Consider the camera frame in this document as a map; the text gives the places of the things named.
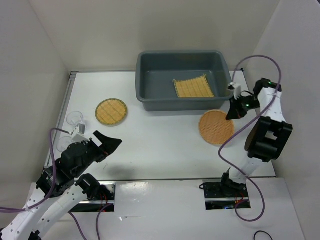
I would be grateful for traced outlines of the round orange woven basket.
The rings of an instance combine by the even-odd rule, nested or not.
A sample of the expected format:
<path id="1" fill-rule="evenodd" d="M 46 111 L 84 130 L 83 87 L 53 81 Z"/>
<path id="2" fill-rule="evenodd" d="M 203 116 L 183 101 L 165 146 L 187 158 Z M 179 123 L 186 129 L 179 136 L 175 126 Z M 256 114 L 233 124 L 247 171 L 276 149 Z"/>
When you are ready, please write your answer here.
<path id="1" fill-rule="evenodd" d="M 209 110 L 202 115 L 198 130 L 205 142 L 222 145 L 235 133 L 234 122 L 226 117 L 222 110 Z"/>

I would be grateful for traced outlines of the square woven bamboo mat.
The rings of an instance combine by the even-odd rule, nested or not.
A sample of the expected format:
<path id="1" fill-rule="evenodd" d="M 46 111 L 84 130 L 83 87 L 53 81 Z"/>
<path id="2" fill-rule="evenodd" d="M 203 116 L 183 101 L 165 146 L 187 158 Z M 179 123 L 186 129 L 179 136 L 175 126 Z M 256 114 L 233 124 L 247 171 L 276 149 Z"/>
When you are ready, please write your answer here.
<path id="1" fill-rule="evenodd" d="M 215 95 L 208 83 L 207 75 L 185 79 L 173 80 L 178 98 L 214 98 Z"/>

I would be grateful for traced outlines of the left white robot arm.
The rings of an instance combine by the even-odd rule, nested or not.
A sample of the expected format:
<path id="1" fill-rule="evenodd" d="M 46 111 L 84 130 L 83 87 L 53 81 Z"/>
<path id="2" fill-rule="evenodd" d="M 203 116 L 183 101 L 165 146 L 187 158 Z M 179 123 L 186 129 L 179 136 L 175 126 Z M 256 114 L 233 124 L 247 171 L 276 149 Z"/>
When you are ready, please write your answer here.
<path id="1" fill-rule="evenodd" d="M 40 240 L 48 230 L 76 205 L 85 200 L 102 200 L 104 206 L 112 196 L 110 190 L 85 171 L 93 164 L 104 161 L 123 142 L 107 137 L 99 131 L 91 138 L 71 143 L 60 158 L 53 159 L 36 182 L 36 187 L 24 207 L 2 207 L 1 213 L 16 213 L 14 220 L 0 231 L 2 240 Z"/>

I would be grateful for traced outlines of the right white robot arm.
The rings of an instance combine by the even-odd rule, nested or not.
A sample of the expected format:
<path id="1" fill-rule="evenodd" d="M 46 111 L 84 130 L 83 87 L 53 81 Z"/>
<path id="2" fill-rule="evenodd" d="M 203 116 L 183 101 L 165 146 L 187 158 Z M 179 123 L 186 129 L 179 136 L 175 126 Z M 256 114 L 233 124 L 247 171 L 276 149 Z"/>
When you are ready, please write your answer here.
<path id="1" fill-rule="evenodd" d="M 249 110 L 260 109 L 263 114 L 245 141 L 243 162 L 222 175 L 219 191 L 225 197 L 238 195 L 246 187 L 248 176 L 261 165 L 278 159 L 293 131 L 282 113 L 280 85 L 261 78 L 248 96 L 242 96 L 241 87 L 236 83 L 228 88 L 233 90 L 233 97 L 229 100 L 227 120 L 244 118 Z"/>

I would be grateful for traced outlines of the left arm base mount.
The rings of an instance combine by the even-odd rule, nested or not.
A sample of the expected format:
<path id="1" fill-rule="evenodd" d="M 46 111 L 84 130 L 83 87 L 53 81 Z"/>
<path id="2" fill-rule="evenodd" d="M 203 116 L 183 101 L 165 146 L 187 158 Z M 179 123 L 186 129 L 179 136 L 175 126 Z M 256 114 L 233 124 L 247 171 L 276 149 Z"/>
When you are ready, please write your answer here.
<path id="1" fill-rule="evenodd" d="M 116 183 L 112 181 L 100 181 L 100 192 L 92 199 L 82 200 L 70 210 L 71 213 L 98 213 L 114 212 L 116 198 Z"/>

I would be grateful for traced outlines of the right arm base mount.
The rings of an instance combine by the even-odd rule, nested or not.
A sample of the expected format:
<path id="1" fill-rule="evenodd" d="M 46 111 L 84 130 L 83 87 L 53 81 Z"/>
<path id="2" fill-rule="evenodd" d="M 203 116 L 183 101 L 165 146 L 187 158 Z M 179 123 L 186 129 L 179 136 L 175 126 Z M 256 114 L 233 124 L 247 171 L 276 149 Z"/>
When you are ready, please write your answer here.
<path id="1" fill-rule="evenodd" d="M 203 180 L 198 188 L 203 191 L 206 211 L 233 210 L 238 203 L 238 209 L 251 208 L 246 187 L 242 190 L 225 190 L 219 179 L 207 179 Z"/>

